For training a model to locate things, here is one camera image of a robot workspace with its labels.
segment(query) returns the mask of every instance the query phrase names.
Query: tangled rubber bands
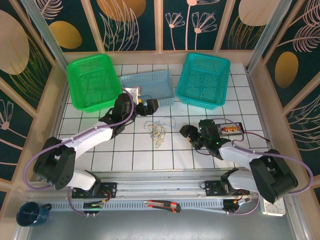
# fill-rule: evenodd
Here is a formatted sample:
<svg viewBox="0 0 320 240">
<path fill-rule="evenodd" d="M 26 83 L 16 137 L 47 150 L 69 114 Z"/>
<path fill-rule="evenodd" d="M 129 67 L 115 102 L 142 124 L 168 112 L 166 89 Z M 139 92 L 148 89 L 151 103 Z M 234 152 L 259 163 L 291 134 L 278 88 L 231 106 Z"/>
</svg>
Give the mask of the tangled rubber bands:
<svg viewBox="0 0 320 240">
<path fill-rule="evenodd" d="M 146 129 L 146 124 L 151 123 L 151 124 L 147 125 L 147 127 L 148 127 L 148 130 L 150 131 L 149 134 L 151 136 L 152 141 L 155 142 L 154 146 L 156 149 L 158 149 L 161 146 L 161 144 L 163 144 L 165 142 L 165 136 L 166 136 L 167 130 L 164 126 L 169 126 L 173 129 L 176 128 L 176 120 L 174 118 L 164 117 L 163 119 L 165 119 L 165 118 L 173 119 L 174 126 L 169 125 L 169 124 L 161 124 L 160 121 L 157 121 L 157 122 L 146 121 L 143 126 Z"/>
</svg>

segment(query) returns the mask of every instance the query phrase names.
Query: blue ceramic cup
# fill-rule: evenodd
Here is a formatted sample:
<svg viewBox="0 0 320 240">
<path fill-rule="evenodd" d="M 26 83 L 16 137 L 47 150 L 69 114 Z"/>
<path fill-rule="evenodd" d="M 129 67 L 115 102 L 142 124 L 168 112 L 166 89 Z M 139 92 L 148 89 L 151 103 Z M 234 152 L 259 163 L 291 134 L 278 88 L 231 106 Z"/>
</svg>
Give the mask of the blue ceramic cup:
<svg viewBox="0 0 320 240">
<path fill-rule="evenodd" d="M 39 206 L 34 201 L 27 202 L 16 214 L 16 222 L 22 227 L 38 226 L 47 220 L 52 205 L 50 203 Z"/>
</svg>

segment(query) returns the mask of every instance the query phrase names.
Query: light blue plastic basket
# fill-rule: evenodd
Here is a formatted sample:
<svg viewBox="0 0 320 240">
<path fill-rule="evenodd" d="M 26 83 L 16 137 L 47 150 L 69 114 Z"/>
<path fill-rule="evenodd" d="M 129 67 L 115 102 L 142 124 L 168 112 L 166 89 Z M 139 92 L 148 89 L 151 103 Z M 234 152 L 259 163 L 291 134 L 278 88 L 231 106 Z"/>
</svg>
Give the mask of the light blue plastic basket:
<svg viewBox="0 0 320 240">
<path fill-rule="evenodd" d="M 170 106 L 175 102 L 175 92 L 168 70 L 153 71 L 120 77 L 125 88 L 141 87 L 141 100 L 158 99 L 159 107 Z"/>
<path fill-rule="evenodd" d="M 215 109 L 225 104 L 230 61 L 205 54 L 190 53 L 183 66 L 176 95 L 184 104 Z"/>
</svg>

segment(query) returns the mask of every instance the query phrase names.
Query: grid tile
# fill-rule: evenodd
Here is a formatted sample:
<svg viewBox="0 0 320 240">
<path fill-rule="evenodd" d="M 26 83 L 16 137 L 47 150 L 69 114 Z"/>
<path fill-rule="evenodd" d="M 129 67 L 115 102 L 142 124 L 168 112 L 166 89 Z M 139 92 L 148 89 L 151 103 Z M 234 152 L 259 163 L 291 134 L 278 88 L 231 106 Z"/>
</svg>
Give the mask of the grid tile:
<svg viewBox="0 0 320 240">
<path fill-rule="evenodd" d="M 171 82 L 175 88 L 178 85 L 183 65 L 145 64 L 115 65 L 114 67 L 118 76 L 169 69 Z M 176 97 L 174 105 L 160 107 L 153 116 L 138 116 L 135 122 L 126 126 L 124 132 L 116 138 L 102 142 L 84 153 L 77 159 L 76 168 L 78 170 L 92 169 L 95 172 L 233 168 L 233 162 L 213 159 L 211 156 L 196 152 L 179 131 L 182 126 L 189 124 L 198 128 L 199 121 L 203 119 L 227 118 L 243 123 L 247 131 L 263 135 L 256 106 L 244 73 L 242 64 L 231 65 L 227 97 L 223 107 L 216 107 L 213 110 L 203 109 L 185 105 Z M 69 138 L 79 131 L 92 127 L 98 122 L 98 118 L 103 117 L 109 110 L 102 109 L 93 113 L 79 111 L 71 104 L 70 96 L 68 103 L 61 122 L 60 139 Z M 167 131 L 164 143 L 159 148 L 155 148 L 155 142 L 152 141 L 149 130 L 144 128 L 146 121 L 159 121 Z M 225 120 L 215 120 L 215 123 L 225 123 Z M 229 139 L 240 140 L 241 136 L 230 136 Z M 256 151 L 268 150 L 266 141 L 255 135 L 245 135 L 244 141 L 238 144 L 247 148 L 251 147 Z"/>
</svg>

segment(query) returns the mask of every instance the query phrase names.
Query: perforated metal strip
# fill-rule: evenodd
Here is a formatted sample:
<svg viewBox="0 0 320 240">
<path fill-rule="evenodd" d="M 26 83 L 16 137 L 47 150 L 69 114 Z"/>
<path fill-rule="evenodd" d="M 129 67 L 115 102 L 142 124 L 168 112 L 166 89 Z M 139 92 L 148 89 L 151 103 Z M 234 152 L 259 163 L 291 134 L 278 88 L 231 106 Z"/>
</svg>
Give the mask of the perforated metal strip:
<svg viewBox="0 0 320 240">
<path fill-rule="evenodd" d="M 220 209 L 223 207 L 222 199 L 203 199 L 203 200 L 171 200 L 172 202 L 179 203 L 181 209 L 194 209 L 194 208 L 205 208 L 205 209 Z M 67 201 L 51 202 L 52 209 L 54 212 L 66 212 L 72 211 Z M 77 210 L 83 209 L 83 202 L 73 203 L 73 207 Z M 144 205 L 142 200 L 121 200 L 121 201 L 109 201 L 104 205 L 100 211 L 132 211 L 132 210 L 153 210 L 148 206 Z"/>
</svg>

